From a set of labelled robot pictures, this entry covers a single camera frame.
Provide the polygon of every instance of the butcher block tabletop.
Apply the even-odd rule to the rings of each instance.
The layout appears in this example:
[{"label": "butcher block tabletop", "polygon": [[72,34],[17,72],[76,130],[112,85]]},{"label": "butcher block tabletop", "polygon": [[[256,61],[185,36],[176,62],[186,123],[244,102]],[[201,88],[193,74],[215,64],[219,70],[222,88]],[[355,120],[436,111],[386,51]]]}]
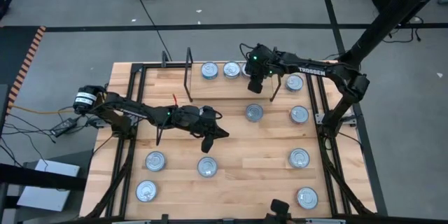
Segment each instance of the butcher block tabletop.
[{"label": "butcher block tabletop", "polygon": [[[132,62],[113,65],[109,92],[126,96],[131,65]],[[192,69],[200,71],[197,66]],[[212,106],[223,114],[223,118],[217,120],[217,123],[229,132],[230,136],[215,140],[210,152],[206,154],[201,151],[201,139],[195,139],[189,132],[179,129],[165,130],[160,145],[156,146],[156,128],[146,121],[140,122],[125,219],[159,220],[162,214],[169,214],[170,219],[264,218],[266,213],[270,212],[273,199],[289,203],[293,218],[331,217],[305,75],[298,74],[304,83],[301,91],[289,92],[283,85],[273,102],[263,97],[214,97],[194,99],[190,103],[183,87],[184,73],[185,69],[181,68],[148,69],[143,103],[149,106],[172,105],[175,94],[179,106]],[[137,96],[139,74],[134,83],[133,100]],[[188,74],[190,89],[195,85],[192,80],[197,79],[192,76],[197,74]],[[220,74],[222,79],[214,80],[217,84],[220,81],[228,81]],[[282,78],[282,83],[286,83],[287,77],[288,75],[285,75]],[[312,80],[319,110],[323,113],[317,81],[315,77]],[[268,81],[272,81],[269,84],[270,89],[277,86],[277,82],[273,85],[273,80],[265,80],[267,83]],[[331,80],[324,79],[324,84],[329,106],[333,108],[341,94]],[[234,92],[233,89],[246,88],[246,84],[244,85],[245,87],[224,85],[224,88],[228,88],[228,92]],[[196,87],[193,90],[196,96],[203,97],[198,94],[201,90],[207,92],[204,96],[209,95],[206,88]],[[263,107],[264,116],[260,122],[249,122],[246,119],[245,110],[249,104],[259,104]],[[308,110],[310,117],[306,123],[298,125],[291,122],[289,113],[294,106],[303,106]],[[355,127],[343,125],[340,132],[357,139]],[[95,148],[104,143],[110,135],[110,127],[101,129]],[[341,134],[336,140],[346,183],[368,209],[376,211],[360,145]],[[117,144],[118,139],[111,139],[93,156],[80,216],[90,213],[109,187]],[[122,162],[126,157],[128,145],[127,141]],[[308,152],[308,167],[294,169],[289,165],[288,156],[295,148],[303,148]],[[152,151],[164,154],[167,163],[162,171],[154,172],[146,168],[145,158]],[[204,178],[197,172],[197,163],[206,156],[214,158],[218,163],[218,171],[212,178]],[[157,197],[152,202],[140,202],[136,198],[136,187],[144,180],[153,181],[157,186]],[[118,215],[122,186],[123,182],[115,194],[113,215]],[[342,213],[340,190],[334,180],[333,186],[338,211]],[[297,203],[297,192],[303,187],[313,188],[317,192],[318,205],[314,209],[303,209]]]}]

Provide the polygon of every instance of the can lid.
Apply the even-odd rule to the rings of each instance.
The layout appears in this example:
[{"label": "can lid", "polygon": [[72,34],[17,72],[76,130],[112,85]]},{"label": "can lid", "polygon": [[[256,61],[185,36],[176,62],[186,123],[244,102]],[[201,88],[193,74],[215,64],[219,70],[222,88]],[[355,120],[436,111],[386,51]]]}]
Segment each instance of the can lid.
[{"label": "can lid", "polygon": [[213,62],[205,62],[201,67],[201,72],[207,77],[215,76],[218,73],[218,65]]},{"label": "can lid", "polygon": [[297,123],[304,123],[308,120],[308,110],[302,106],[295,106],[291,110],[291,118]]},{"label": "can lid", "polygon": [[308,152],[302,148],[296,148],[289,155],[289,164],[295,168],[305,168],[309,165]]},{"label": "can lid", "polygon": [[160,151],[153,151],[146,157],[146,167],[152,172],[158,172],[165,166],[165,156]]},{"label": "can lid", "polygon": [[263,117],[263,108],[258,104],[251,104],[247,106],[246,117],[251,122],[258,122]]},{"label": "can lid", "polygon": [[288,77],[286,84],[291,90],[301,90],[303,86],[303,80],[300,76],[293,74]]},{"label": "can lid", "polygon": [[224,65],[224,74],[228,76],[237,76],[239,74],[239,65],[236,62],[227,62]]},{"label": "can lid", "polygon": [[317,206],[317,193],[311,188],[302,188],[297,193],[297,201],[304,209],[313,209]]},{"label": "can lid", "polygon": [[152,181],[142,181],[137,186],[136,196],[141,202],[150,202],[157,195],[157,187]]},{"label": "can lid", "polygon": [[211,178],[218,171],[218,164],[212,157],[203,157],[197,163],[197,170],[201,176]]},{"label": "can lid", "polygon": [[249,75],[249,74],[246,73],[246,63],[244,63],[244,64],[241,66],[241,72],[242,72],[245,76],[251,77],[251,75]]}]

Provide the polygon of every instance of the concrete floor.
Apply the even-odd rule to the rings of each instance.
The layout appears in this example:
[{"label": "concrete floor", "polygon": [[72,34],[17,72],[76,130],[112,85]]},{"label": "concrete floor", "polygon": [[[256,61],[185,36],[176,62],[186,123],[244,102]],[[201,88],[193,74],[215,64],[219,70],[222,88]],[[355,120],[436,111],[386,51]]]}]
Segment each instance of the concrete floor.
[{"label": "concrete floor", "polygon": [[[158,25],[230,23],[329,24],[324,0],[144,0]],[[370,0],[332,0],[339,23],[369,23],[376,15]],[[426,22],[448,22],[448,7],[432,0],[419,15]],[[149,25],[139,0],[13,0],[0,25],[49,27]],[[348,49],[363,31],[342,30]],[[394,39],[408,39],[402,30]],[[371,84],[361,102],[386,206],[391,216],[448,219],[447,29],[421,29],[423,41],[382,43],[363,62]],[[337,53],[330,29],[230,29],[161,31],[174,60],[186,48],[195,60],[239,60],[238,45],[269,47],[319,60]],[[78,88],[103,85],[114,62],[158,61],[163,50],[154,31],[45,33],[16,104],[49,111],[70,106]],[[446,74],[441,78],[437,73]],[[13,114],[48,129],[54,115]],[[17,127],[22,123],[8,119]],[[45,158],[91,150],[96,130],[85,129],[51,143],[33,135]],[[20,135],[4,139],[21,161],[39,156]],[[0,162],[11,163],[5,155]]]}]

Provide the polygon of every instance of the orange striped tape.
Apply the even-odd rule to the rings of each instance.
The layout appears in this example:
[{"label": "orange striped tape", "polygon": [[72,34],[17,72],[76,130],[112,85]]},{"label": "orange striped tape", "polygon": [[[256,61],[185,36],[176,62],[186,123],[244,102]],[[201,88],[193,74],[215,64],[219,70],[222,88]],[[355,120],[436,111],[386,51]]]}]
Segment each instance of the orange striped tape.
[{"label": "orange striped tape", "polygon": [[27,56],[23,60],[22,66],[20,67],[19,74],[15,77],[14,84],[9,92],[8,96],[8,108],[6,109],[6,114],[11,112],[12,105],[14,105],[17,96],[19,95],[20,88],[22,87],[23,81],[27,76],[28,70],[33,62],[34,56],[36,54],[37,48],[42,41],[43,34],[45,33],[45,27],[39,27],[37,29],[36,34],[34,35],[34,39],[29,46]]}]

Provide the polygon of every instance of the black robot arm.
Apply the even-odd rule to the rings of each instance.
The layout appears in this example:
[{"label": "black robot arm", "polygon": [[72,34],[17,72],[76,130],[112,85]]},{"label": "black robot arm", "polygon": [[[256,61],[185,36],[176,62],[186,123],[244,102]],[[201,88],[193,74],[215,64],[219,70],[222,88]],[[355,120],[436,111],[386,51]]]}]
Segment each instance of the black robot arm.
[{"label": "black robot arm", "polygon": [[[210,151],[214,139],[229,136],[229,133],[216,124],[216,120],[222,118],[222,115],[210,106],[179,107],[175,104],[151,107],[123,98],[117,93],[107,92],[100,86],[86,85],[79,88],[73,108],[77,114],[92,114],[103,119],[111,125],[114,134],[126,139],[135,134],[135,122],[132,121],[132,116],[138,120],[147,120],[157,127],[157,145],[163,130],[173,128],[188,131],[196,138],[203,137],[204,153]],[[115,111],[121,111],[124,115],[118,115]]]},{"label": "black robot arm", "polygon": [[251,75],[248,89],[252,92],[260,93],[263,79],[274,74],[282,77],[285,74],[304,73],[332,80],[342,94],[342,99],[322,120],[322,134],[327,137],[336,137],[342,124],[342,117],[351,105],[363,99],[370,83],[365,74],[359,73],[349,64],[301,59],[292,53],[270,50],[260,44],[245,57],[247,60],[245,71]]}]

